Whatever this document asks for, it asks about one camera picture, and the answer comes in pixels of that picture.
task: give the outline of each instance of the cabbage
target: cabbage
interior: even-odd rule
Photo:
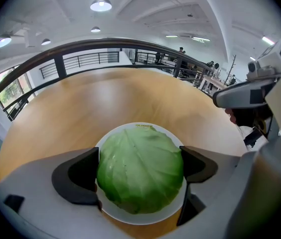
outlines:
[[[159,211],[176,197],[182,181],[180,149],[153,127],[114,133],[101,148],[97,183],[131,214]]]

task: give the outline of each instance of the wooden table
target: wooden table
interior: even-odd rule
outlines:
[[[202,90],[202,88],[204,87],[204,84],[205,84],[206,81],[210,82],[211,84],[213,84],[219,90],[224,89],[224,88],[227,87],[225,84],[223,84],[219,80],[212,79],[209,76],[204,76],[204,78],[203,78],[201,84],[199,85],[198,89]]]
[[[110,130],[137,121],[164,127],[184,145],[246,152],[225,112],[191,85],[148,70],[100,69],[55,83],[22,110],[0,150],[0,181],[25,163],[93,147]],[[131,236],[155,238],[176,229],[179,214],[146,226],[104,215]]]

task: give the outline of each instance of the ceiling light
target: ceiling light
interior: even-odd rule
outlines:
[[[204,40],[204,41],[207,41],[209,42],[210,40],[209,39],[206,39],[206,38],[200,38],[200,37],[193,37],[194,40]]]
[[[274,42],[272,42],[270,39],[266,38],[265,36],[262,37],[262,40],[265,41],[266,43],[270,44],[270,45],[274,45]]]
[[[11,37],[7,34],[3,34],[0,36],[0,48],[8,45],[11,42]]]
[[[42,41],[42,44],[41,45],[47,45],[47,44],[50,44],[51,43],[51,41],[49,40],[49,39],[44,39],[43,41]]]
[[[92,33],[97,33],[97,32],[100,32],[100,28],[98,26],[94,26],[92,29],[91,29],[91,32]]]
[[[112,5],[109,0],[95,0],[90,8],[93,11],[107,11],[112,8]]]
[[[197,42],[202,42],[202,43],[205,43],[204,40],[201,40],[201,39],[194,39],[192,38],[194,41],[197,41]]]

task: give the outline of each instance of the white plate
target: white plate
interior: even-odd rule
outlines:
[[[113,133],[121,132],[121,131],[123,131],[123,129],[134,128],[136,126],[144,126],[144,125],[152,126],[157,131],[165,133],[177,147],[180,147],[183,145],[176,136],[174,136],[171,132],[169,132],[168,130],[166,130],[160,126],[157,126],[157,125],[154,125],[151,123],[145,123],[145,122],[134,122],[134,123],[129,123],[129,124],[119,126],[115,129],[113,129],[112,131],[108,132],[96,144],[96,147],[98,147],[100,150],[102,145],[106,141],[106,139]],[[182,182],[182,186],[179,190],[178,195],[175,197],[175,199],[169,205],[165,206],[160,211],[155,212],[155,213],[150,213],[150,214],[130,214],[130,213],[126,212],[125,210],[117,207],[114,203],[112,203],[110,200],[108,200],[108,198],[105,196],[104,191],[100,187],[97,187],[96,194],[97,194],[99,200],[102,202],[102,210],[105,213],[107,213],[109,216],[111,216],[112,218],[119,220],[121,222],[124,222],[124,223],[133,224],[133,225],[148,225],[148,224],[153,224],[153,223],[165,220],[166,218],[172,216],[175,212],[177,212],[182,207],[184,197],[185,197],[185,192],[186,192],[186,180],[184,178],[184,180]]]

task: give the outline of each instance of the metal railing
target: metal railing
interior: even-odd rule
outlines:
[[[149,52],[138,52],[136,55],[136,62],[142,63],[145,65],[162,65],[162,66],[172,66],[175,67],[177,63],[177,58],[173,56],[169,56],[166,54],[155,54]],[[174,69],[161,68],[161,70],[173,74]],[[203,70],[198,68],[198,66],[191,66],[190,64],[181,64],[180,72],[178,77],[180,80],[189,81],[193,83],[195,86],[200,84],[200,78],[203,75]]]
[[[95,52],[70,58],[63,59],[65,70],[74,69],[81,66],[102,64],[102,63],[118,63],[120,61],[119,51]],[[42,77],[45,79],[53,74],[57,74],[55,63],[51,63],[40,68]]]
[[[71,54],[74,52],[84,51],[84,50],[91,50],[91,49],[102,49],[102,48],[131,48],[136,49],[136,57],[137,57],[137,50],[148,50],[153,52],[160,52],[161,54],[165,54],[168,57],[173,57],[174,61],[176,61],[173,65],[161,65],[161,64],[151,64],[150,67],[158,68],[158,69],[171,69],[173,70],[173,76],[178,77],[180,72],[193,72],[192,70],[181,68],[182,62],[186,62],[190,65],[194,65],[197,69],[196,73],[198,73],[200,76],[198,79],[183,79],[188,81],[198,81],[198,85],[202,82],[203,75],[206,75],[207,73],[211,72],[212,70],[204,63],[189,57],[181,52],[178,52],[176,50],[167,48],[165,46],[161,46],[154,43],[139,41],[139,40],[133,40],[133,39],[124,39],[124,38],[104,38],[104,39],[92,39],[92,40],[83,40],[83,41],[77,41],[77,42],[71,42],[67,43],[61,46],[54,47],[52,49],[46,50],[44,52],[41,52],[40,54],[30,58],[29,60],[25,61],[23,64],[18,66],[15,70],[10,72],[5,78],[2,79],[0,82],[0,93],[14,80],[16,80],[21,75],[25,74],[26,72],[30,71],[34,67],[37,67],[45,62],[48,62],[52,59],[54,59],[54,64],[56,68],[56,72],[58,74],[58,78],[47,81],[39,86],[36,86],[35,88],[31,89],[27,93],[23,94],[16,100],[14,100],[12,103],[10,103],[7,107],[3,109],[3,111],[6,111],[10,107],[12,107],[16,103],[21,103],[23,100],[28,99],[28,97],[33,94],[34,92],[45,88],[51,84],[54,84],[62,79],[65,79],[67,77],[73,76],[75,74],[83,73],[86,71],[91,70],[97,70],[97,69],[103,69],[103,68],[115,68],[117,66],[105,66],[105,67],[98,67],[93,69],[84,69],[77,72],[72,72],[67,74],[66,72],[66,66],[69,68],[69,64],[66,63],[69,61],[70,58],[68,58],[68,61],[63,60],[63,55]],[[120,67],[126,67],[126,68],[148,68],[148,65],[120,65]]]

